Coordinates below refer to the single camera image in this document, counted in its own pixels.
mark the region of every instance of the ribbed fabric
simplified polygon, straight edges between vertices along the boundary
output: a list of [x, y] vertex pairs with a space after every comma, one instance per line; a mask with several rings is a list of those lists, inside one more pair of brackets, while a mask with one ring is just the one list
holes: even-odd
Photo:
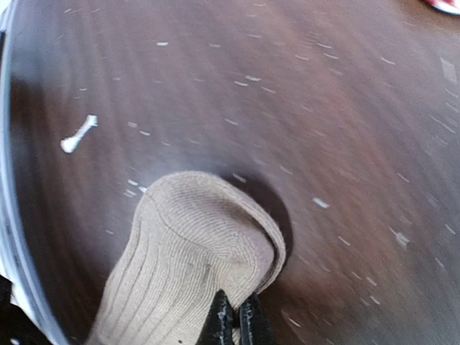
[[214, 175], [179, 172], [144, 194], [87, 345], [195, 345], [216, 291], [238, 308], [280, 273], [277, 224]]

